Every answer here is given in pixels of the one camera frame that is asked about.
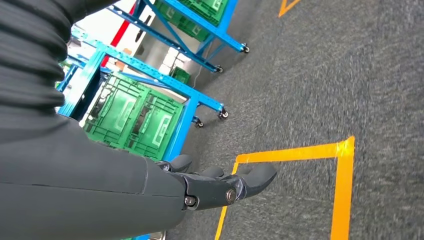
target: orange tape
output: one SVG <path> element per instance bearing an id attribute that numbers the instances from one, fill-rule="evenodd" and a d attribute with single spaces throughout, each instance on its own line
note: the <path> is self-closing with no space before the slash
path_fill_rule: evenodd
<path id="1" fill-rule="evenodd" d="M 280 18 L 281 16 L 283 16 L 290 9 L 292 9 L 298 2 L 300 2 L 300 0 L 294 0 L 292 3 L 290 3 L 288 6 L 286 6 L 287 0 L 282 0 L 282 4 L 281 4 L 281 8 L 279 10 L 278 17 Z"/>
<path id="2" fill-rule="evenodd" d="M 234 167 L 232 167 L 231 174 L 236 174 L 238 168 L 239 168 L 239 164 L 237 162 L 234 163 Z M 218 227 L 216 228 L 215 240 L 220 240 L 226 214 L 227 214 L 227 206 L 223 206 L 221 210 L 221 216 L 219 217 Z"/>
<path id="3" fill-rule="evenodd" d="M 241 154 L 235 159 L 232 174 L 236 173 L 239 164 L 337 158 L 331 240 L 348 240 L 351 219 L 354 155 L 355 137 L 351 136 L 349 139 L 338 143 Z M 226 213 L 227 207 L 225 206 L 221 211 L 215 240 L 220 239 Z"/>

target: red pillar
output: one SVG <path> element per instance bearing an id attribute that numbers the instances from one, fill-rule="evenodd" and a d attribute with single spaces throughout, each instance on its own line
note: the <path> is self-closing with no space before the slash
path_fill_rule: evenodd
<path id="1" fill-rule="evenodd" d="M 132 15 L 134 13 L 135 9 L 136 9 L 136 4 L 134 3 L 131 10 L 129 11 L 129 14 Z M 118 43 L 120 42 L 120 40 L 124 36 L 125 31 L 128 29 L 129 25 L 130 25 L 130 22 L 128 22 L 127 20 L 123 21 L 122 25 L 120 26 L 118 32 L 116 33 L 116 35 L 113 38 L 110 45 L 112 45 L 113 47 L 116 47 L 118 45 Z M 105 67 L 106 63 L 108 63 L 108 61 L 109 61 L 109 56 L 107 55 L 107 56 L 104 57 L 103 62 L 101 62 L 101 66 Z"/>

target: metal bolt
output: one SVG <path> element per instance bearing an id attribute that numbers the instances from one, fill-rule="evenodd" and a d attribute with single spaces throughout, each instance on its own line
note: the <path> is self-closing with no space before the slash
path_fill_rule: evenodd
<path id="1" fill-rule="evenodd" d="M 191 207 L 194 206 L 196 204 L 196 198 L 192 197 L 192 196 L 186 196 L 184 198 L 184 203 L 185 205 Z"/>
<path id="2" fill-rule="evenodd" d="M 225 199 L 229 204 L 232 204 L 236 201 L 236 196 L 236 190 L 234 190 L 233 188 L 228 189 L 225 193 Z"/>

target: crate handle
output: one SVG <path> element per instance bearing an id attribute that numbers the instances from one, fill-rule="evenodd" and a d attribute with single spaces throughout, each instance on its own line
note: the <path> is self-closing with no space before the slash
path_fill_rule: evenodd
<path id="1" fill-rule="evenodd" d="M 143 126 L 143 123 L 145 121 L 146 115 L 149 113 L 150 108 L 147 106 L 144 106 L 141 110 L 141 113 L 137 119 L 137 122 L 135 123 L 134 128 L 132 129 L 133 134 L 139 134 L 140 128 Z"/>
<path id="2" fill-rule="evenodd" d="M 149 111 L 147 113 L 147 117 L 145 118 L 145 122 L 146 123 L 150 122 L 150 119 L 152 118 L 152 114 L 153 113 L 151 111 Z M 146 130 L 147 130 L 147 127 L 148 127 L 148 124 L 144 124 L 143 125 L 143 129 L 140 131 L 140 134 L 144 134 L 146 132 Z"/>
<path id="3" fill-rule="evenodd" d="M 105 103 L 106 103 L 106 99 L 108 99 L 109 95 L 112 93 L 111 90 L 105 88 L 102 93 L 100 94 L 99 98 L 97 99 L 96 103 L 94 104 L 94 107 L 92 108 L 91 112 L 90 112 L 90 116 L 92 116 L 94 119 L 99 117 L 100 112 L 102 111 Z"/>

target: metal frame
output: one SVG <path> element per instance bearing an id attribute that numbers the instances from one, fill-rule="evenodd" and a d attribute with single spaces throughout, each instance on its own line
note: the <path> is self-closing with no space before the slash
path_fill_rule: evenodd
<path id="1" fill-rule="evenodd" d="M 178 0 L 162 0 L 162 1 L 168 4 L 170 7 L 174 8 L 177 12 L 183 14 L 185 17 L 187 17 L 188 19 L 190 19 L 191 21 L 193 21 L 194 23 L 196 23 L 203 29 L 211 33 L 210 36 L 204 42 L 200 44 L 196 53 L 192 52 L 184 44 L 183 40 L 173 30 L 173 28 L 169 25 L 168 21 L 160 14 L 158 9 L 150 2 L 150 0 L 137 0 L 136 5 L 149 6 L 152 9 L 152 11 L 156 14 L 156 17 L 160 19 L 160 21 L 165 25 L 168 31 L 175 37 L 177 42 L 169 39 L 165 35 L 161 34 L 160 32 L 154 30 L 150 26 L 147 26 L 146 24 L 141 22 L 139 20 L 140 15 L 138 15 L 138 13 L 131 15 L 127 12 L 124 12 L 122 9 L 120 9 L 119 7 L 115 5 L 110 6 L 108 9 L 111 12 L 122 17 L 124 20 L 137 26 L 141 30 L 151 34 L 152 36 L 160 40 L 162 43 L 178 50 L 180 53 L 184 54 L 185 56 L 192 59 L 199 65 L 205 67 L 211 72 L 222 72 L 222 68 L 219 65 L 215 66 L 211 64 L 209 61 L 225 46 L 229 46 L 230 48 L 234 49 L 237 52 L 245 52 L 245 53 L 249 52 L 249 48 L 247 47 L 246 43 L 239 43 L 227 34 L 227 29 L 228 29 L 228 26 L 230 25 L 230 21 L 233 16 L 234 10 L 236 9 L 238 0 L 228 1 L 219 26 L 214 26 L 210 24 L 203 17 L 193 12 L 191 9 L 189 9 L 188 7 L 180 3 Z M 212 52 L 208 58 L 204 58 L 203 54 L 205 52 L 205 49 L 212 43 L 214 39 L 219 39 L 222 42 L 222 44 L 214 52 Z"/>
<path id="2" fill-rule="evenodd" d="M 72 35 L 78 38 L 80 41 L 95 47 L 96 52 L 87 61 L 87 63 L 85 63 L 85 65 L 83 65 L 83 58 L 81 56 L 71 56 L 72 58 L 76 59 L 77 62 L 79 62 L 79 64 L 81 65 L 80 67 L 83 68 L 81 73 L 77 76 L 80 84 L 78 84 L 77 87 L 72 88 L 72 91 L 66 97 L 65 104 L 59 109 L 59 114 L 65 116 L 72 115 L 75 107 L 80 101 L 81 96 L 86 91 L 86 88 L 89 83 L 93 80 L 95 73 L 101 69 L 100 65 L 106 55 L 110 56 L 111 58 L 117 59 L 118 61 L 121 61 L 129 66 L 132 66 L 133 68 L 146 74 L 147 76 L 158 80 L 162 85 L 167 86 L 171 90 L 174 90 L 188 98 L 188 101 L 185 103 L 184 106 L 183 114 L 181 115 L 178 121 L 177 128 L 172 135 L 168 148 L 163 157 L 163 160 L 165 161 L 171 161 L 180 154 L 186 136 L 189 132 L 191 123 L 200 122 L 199 118 L 195 116 L 196 109 L 198 106 L 206 106 L 219 113 L 219 116 L 222 116 L 223 114 L 227 113 L 222 103 L 179 82 L 178 80 L 168 75 L 164 75 L 158 72 L 158 70 L 156 70 L 155 68 L 145 64 L 144 62 L 136 58 L 129 56 L 124 52 L 117 51 L 112 46 L 106 45 L 101 41 L 90 38 L 88 34 L 81 31 L 80 29 L 73 27 Z M 104 68 L 102 68 L 102 70 L 106 72 L 110 71 Z M 152 80 L 150 79 L 145 79 L 141 77 L 138 77 L 138 80 L 141 80 L 141 82 L 146 80 L 152 82 Z"/>

